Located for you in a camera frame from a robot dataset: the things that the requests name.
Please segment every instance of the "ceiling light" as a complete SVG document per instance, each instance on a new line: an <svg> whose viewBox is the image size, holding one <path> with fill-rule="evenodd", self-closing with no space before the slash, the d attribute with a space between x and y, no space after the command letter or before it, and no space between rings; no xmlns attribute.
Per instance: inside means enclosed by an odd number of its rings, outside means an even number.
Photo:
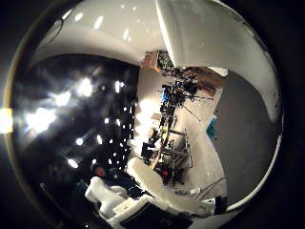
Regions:
<svg viewBox="0 0 305 229"><path fill-rule="evenodd" d="M70 13L72 12L72 9L68 10L63 16L63 20L66 20L66 18L70 15Z"/></svg>
<svg viewBox="0 0 305 229"><path fill-rule="evenodd" d="M79 137L79 138L76 139L75 142L76 142L77 145L82 145L84 143L84 140Z"/></svg>
<svg viewBox="0 0 305 229"><path fill-rule="evenodd" d="M88 78L84 78L77 91L79 94L84 95L85 97L92 95L92 84L90 80Z"/></svg>
<svg viewBox="0 0 305 229"><path fill-rule="evenodd" d="M78 168L78 164L74 159L68 159L68 163L70 164L70 166L74 169Z"/></svg>
<svg viewBox="0 0 305 229"><path fill-rule="evenodd" d="M118 126L120 126L121 125L121 121L120 121L120 119L116 119L116 125L118 125Z"/></svg>
<svg viewBox="0 0 305 229"><path fill-rule="evenodd" d="M98 144L100 144L100 145L103 144L103 139L102 139L101 135L97 135L96 139L97 139Z"/></svg>
<svg viewBox="0 0 305 229"><path fill-rule="evenodd" d="M101 24L103 23L104 17L103 16L99 16L97 17L95 23L94 23L94 29L98 30L101 26Z"/></svg>
<svg viewBox="0 0 305 229"><path fill-rule="evenodd" d="M48 130L50 124L56 119L53 111L44 108L38 108L35 114L27 114L26 120L30 128L37 133Z"/></svg>
<svg viewBox="0 0 305 229"><path fill-rule="evenodd" d="M79 21L80 19L82 19L84 13L80 12L75 16L75 21Z"/></svg>
<svg viewBox="0 0 305 229"><path fill-rule="evenodd" d="M115 87L115 92L119 93L120 92L120 82L115 81L114 87Z"/></svg>
<svg viewBox="0 0 305 229"><path fill-rule="evenodd" d="M66 106L70 100L71 93L66 92L55 96L55 102L58 107Z"/></svg>

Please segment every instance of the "cable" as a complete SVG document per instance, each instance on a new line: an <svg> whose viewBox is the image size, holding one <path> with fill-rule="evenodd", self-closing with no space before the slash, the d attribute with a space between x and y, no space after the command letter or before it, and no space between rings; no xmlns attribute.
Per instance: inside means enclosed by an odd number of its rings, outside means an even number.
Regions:
<svg viewBox="0 0 305 229"><path fill-rule="evenodd" d="M40 47L39 49L37 49L37 51L41 51L43 49L45 49L59 34L59 32L61 32L61 30L63 29L63 26L64 26L64 19L60 19L60 28L58 30L58 32L56 33L56 35L47 43L45 44L44 46Z"/></svg>

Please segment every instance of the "light fixture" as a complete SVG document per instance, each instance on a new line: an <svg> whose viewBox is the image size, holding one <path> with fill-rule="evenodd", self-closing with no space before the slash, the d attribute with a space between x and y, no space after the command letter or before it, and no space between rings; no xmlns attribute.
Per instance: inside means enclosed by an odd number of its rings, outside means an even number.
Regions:
<svg viewBox="0 0 305 229"><path fill-rule="evenodd" d="M30 128L37 133L48 130L50 124L56 119L53 111L44 108L38 108L35 114L27 114L26 120Z"/></svg>
<svg viewBox="0 0 305 229"><path fill-rule="evenodd" d="M63 16L63 20L66 20L66 18L70 15L70 13L72 12L72 9L68 10Z"/></svg>
<svg viewBox="0 0 305 229"><path fill-rule="evenodd" d="M115 87L115 92L119 93L120 92L120 82L115 81L114 87Z"/></svg>
<svg viewBox="0 0 305 229"><path fill-rule="evenodd" d="M100 144L100 145L103 144L103 139L102 139L101 135L97 135L96 140L97 140L98 144Z"/></svg>
<svg viewBox="0 0 305 229"><path fill-rule="evenodd" d="M1 108L0 109L0 134L11 133L12 128L12 109Z"/></svg>
<svg viewBox="0 0 305 229"><path fill-rule="evenodd" d="M85 97L89 97L92 95L92 84L88 78L84 78L78 87L78 93L84 95Z"/></svg>
<svg viewBox="0 0 305 229"><path fill-rule="evenodd" d="M130 31L129 31L129 29L125 29L124 30L124 32L123 32L123 39L124 40L127 40L127 38L128 38L128 33L129 33Z"/></svg>
<svg viewBox="0 0 305 229"><path fill-rule="evenodd" d="M101 26L101 24L103 23L104 17L103 16L99 16L97 17L95 23L94 23L94 29L98 30Z"/></svg>
<svg viewBox="0 0 305 229"><path fill-rule="evenodd" d="M76 14L76 16L75 16L75 18L74 18L75 21L79 21L80 19L82 19L83 15L84 15L84 13L82 13L82 12Z"/></svg>
<svg viewBox="0 0 305 229"><path fill-rule="evenodd" d="M68 163L72 168L74 168L74 169L78 168L78 164L74 159L68 159Z"/></svg>
<svg viewBox="0 0 305 229"><path fill-rule="evenodd" d="M116 119L116 125L118 125L118 126L120 126L121 125L121 121L120 121L120 119Z"/></svg>
<svg viewBox="0 0 305 229"><path fill-rule="evenodd" d="M71 93L66 92L55 96L55 102L58 107L66 106L71 98Z"/></svg>
<svg viewBox="0 0 305 229"><path fill-rule="evenodd" d="M84 143L84 140L82 138L78 137L75 142L77 145L82 145Z"/></svg>

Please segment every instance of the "wire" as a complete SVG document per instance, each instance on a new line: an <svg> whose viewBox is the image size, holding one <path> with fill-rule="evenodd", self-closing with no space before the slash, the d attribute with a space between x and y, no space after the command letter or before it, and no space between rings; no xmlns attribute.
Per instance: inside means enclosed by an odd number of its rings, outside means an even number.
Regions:
<svg viewBox="0 0 305 229"><path fill-rule="evenodd" d="M59 32L61 32L61 30L63 29L64 22L65 22L64 19L61 18L60 19L60 28L59 28L58 32L56 33L56 35L49 42L47 42L47 44L45 44L44 46L37 49L38 51L45 49L58 36Z"/></svg>
<svg viewBox="0 0 305 229"><path fill-rule="evenodd" d="M205 196L207 196L208 195L208 193L214 188L214 186L216 185L216 184L218 184L221 180L223 180L223 179L225 179L224 177L222 177L222 178L220 178L220 179L218 179L217 181L215 181L214 183L212 183L212 184L210 184L210 185L208 185L207 187L205 187L204 189L201 189L200 188L200 193L195 197L195 198L198 198L203 192L205 192L206 190L208 190L204 195L203 195L203 197L202 198L200 198L200 199L203 199Z"/></svg>

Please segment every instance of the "white curved surface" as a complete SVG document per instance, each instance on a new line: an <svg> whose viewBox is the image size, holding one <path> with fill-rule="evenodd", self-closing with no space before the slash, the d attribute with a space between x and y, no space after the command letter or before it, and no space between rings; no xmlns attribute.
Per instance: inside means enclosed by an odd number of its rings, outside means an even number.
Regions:
<svg viewBox="0 0 305 229"><path fill-rule="evenodd" d="M98 18L102 20L97 29L94 26ZM48 34L40 47L56 33L54 30ZM139 65L146 51L156 49L166 47L154 1L87 0L73 9L59 35L35 54L31 64L62 53L88 53Z"/></svg>
<svg viewBox="0 0 305 229"><path fill-rule="evenodd" d="M155 0L160 28L176 67L217 66L243 76L261 94L271 121L280 106L273 63L243 19L213 1Z"/></svg>

